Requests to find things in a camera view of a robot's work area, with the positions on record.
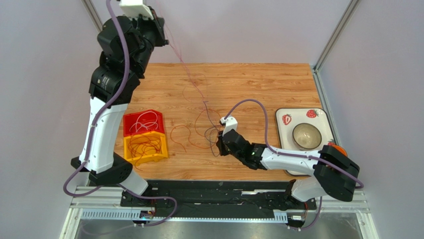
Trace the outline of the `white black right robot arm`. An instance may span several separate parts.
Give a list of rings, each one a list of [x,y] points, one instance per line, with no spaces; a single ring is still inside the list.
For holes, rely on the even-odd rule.
[[[286,193],[290,199],[305,202],[330,196],[351,202],[357,188],[359,166],[336,146],[324,145],[321,150],[285,150],[260,143],[250,143],[240,135],[237,120],[222,117],[223,130],[218,134],[217,147],[221,156],[231,155],[253,170],[288,170],[303,173],[307,179],[290,182]]]

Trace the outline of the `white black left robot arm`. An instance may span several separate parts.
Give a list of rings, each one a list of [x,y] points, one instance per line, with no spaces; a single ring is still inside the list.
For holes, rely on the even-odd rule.
[[[120,122],[147,69],[156,47],[169,42],[165,37],[165,20],[142,0],[121,0],[123,15],[110,13],[97,36],[102,49],[99,66],[90,86],[90,121],[81,154],[71,160],[76,172],[88,172],[97,187],[119,185],[142,195],[148,183],[130,162],[114,151]]]

